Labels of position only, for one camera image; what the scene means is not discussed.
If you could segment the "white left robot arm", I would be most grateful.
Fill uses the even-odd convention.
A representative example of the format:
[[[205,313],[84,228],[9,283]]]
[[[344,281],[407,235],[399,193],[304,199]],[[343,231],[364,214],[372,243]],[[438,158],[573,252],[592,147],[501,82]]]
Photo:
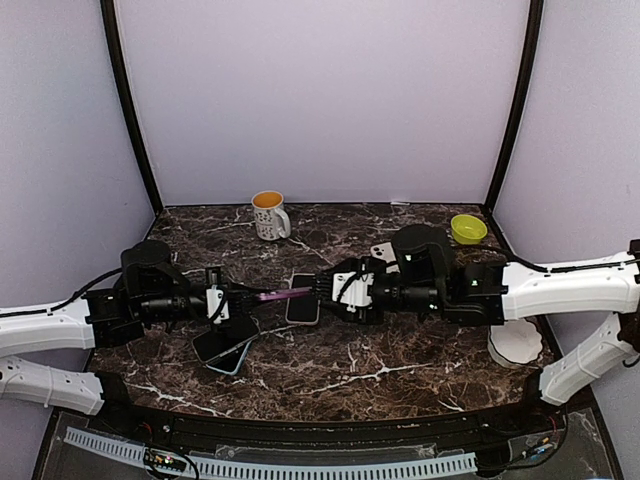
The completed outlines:
[[[198,360],[213,367],[240,360],[260,330],[252,318],[262,290],[226,280],[220,268],[206,269],[203,284],[191,282],[172,263],[169,246],[145,240],[124,250],[119,268],[76,291],[68,300],[1,312],[1,392],[44,406],[101,412],[120,436],[141,427],[140,412],[120,375],[77,373],[23,363],[24,353],[91,350],[126,345],[162,323],[202,322],[192,341]]]

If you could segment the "purple phone case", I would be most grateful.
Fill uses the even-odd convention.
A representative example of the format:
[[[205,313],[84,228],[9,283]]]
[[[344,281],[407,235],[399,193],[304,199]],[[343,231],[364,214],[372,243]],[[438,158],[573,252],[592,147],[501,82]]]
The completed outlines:
[[[306,297],[311,294],[311,287],[298,287],[257,293],[255,299],[257,302],[271,302]]]

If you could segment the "white phone case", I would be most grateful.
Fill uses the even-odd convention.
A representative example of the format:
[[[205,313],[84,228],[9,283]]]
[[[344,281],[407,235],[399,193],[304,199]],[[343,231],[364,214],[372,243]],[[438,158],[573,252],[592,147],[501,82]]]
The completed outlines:
[[[396,261],[396,256],[390,242],[373,245],[370,248],[373,257],[384,261],[386,264]]]

